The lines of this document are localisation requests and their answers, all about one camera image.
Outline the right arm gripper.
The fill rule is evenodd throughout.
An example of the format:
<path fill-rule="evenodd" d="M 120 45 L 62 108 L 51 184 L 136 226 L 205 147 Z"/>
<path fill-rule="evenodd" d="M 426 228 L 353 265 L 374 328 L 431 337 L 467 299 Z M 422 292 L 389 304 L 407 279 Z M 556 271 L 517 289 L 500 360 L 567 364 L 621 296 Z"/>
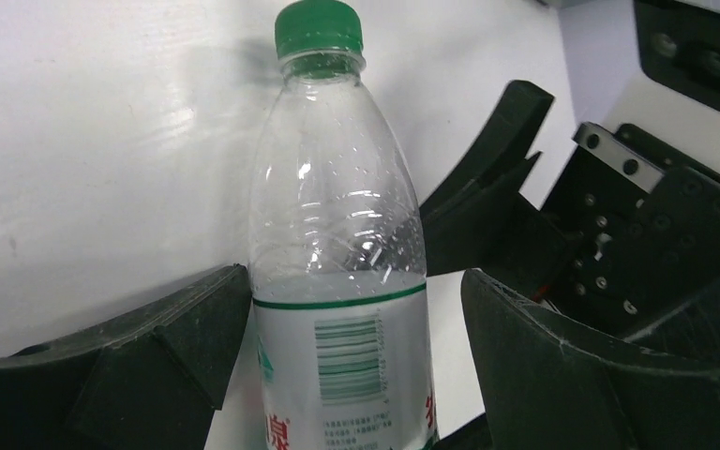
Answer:
<path fill-rule="evenodd" d="M 519 191 L 553 102 L 509 82 L 420 206 L 429 276 L 558 273 L 547 300 L 572 318 L 463 274 L 492 446 L 720 449 L 720 366 L 702 362 L 720 364 L 720 173 L 634 125 L 585 122 L 545 217 Z"/>

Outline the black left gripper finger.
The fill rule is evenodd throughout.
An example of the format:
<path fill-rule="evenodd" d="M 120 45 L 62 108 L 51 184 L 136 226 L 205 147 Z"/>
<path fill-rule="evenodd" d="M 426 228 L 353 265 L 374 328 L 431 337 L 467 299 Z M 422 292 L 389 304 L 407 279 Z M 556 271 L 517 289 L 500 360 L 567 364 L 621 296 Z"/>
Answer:
<path fill-rule="evenodd" d="M 251 305 L 246 267 L 0 357 L 0 449 L 201 449 Z"/>

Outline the clear bottle green cap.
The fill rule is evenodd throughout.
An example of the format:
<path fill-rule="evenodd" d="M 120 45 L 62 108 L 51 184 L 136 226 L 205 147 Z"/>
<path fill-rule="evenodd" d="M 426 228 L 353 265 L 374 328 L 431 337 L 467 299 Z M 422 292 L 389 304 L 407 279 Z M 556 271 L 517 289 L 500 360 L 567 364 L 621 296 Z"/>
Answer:
<path fill-rule="evenodd" d="M 249 203 L 249 275 L 270 449 L 430 449 L 439 439 L 427 259 L 398 142 L 364 86 L 340 1 L 275 21 L 282 88 Z"/>

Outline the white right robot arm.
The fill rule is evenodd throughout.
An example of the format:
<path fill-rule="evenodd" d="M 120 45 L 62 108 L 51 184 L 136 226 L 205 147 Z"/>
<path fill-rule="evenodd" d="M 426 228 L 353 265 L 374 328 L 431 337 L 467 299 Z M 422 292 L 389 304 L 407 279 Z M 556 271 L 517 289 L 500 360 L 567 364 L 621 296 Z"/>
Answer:
<path fill-rule="evenodd" d="M 522 80 L 422 205 L 484 403 L 442 449 L 720 449 L 720 7 L 634 12 L 639 73 L 541 206 Z"/>

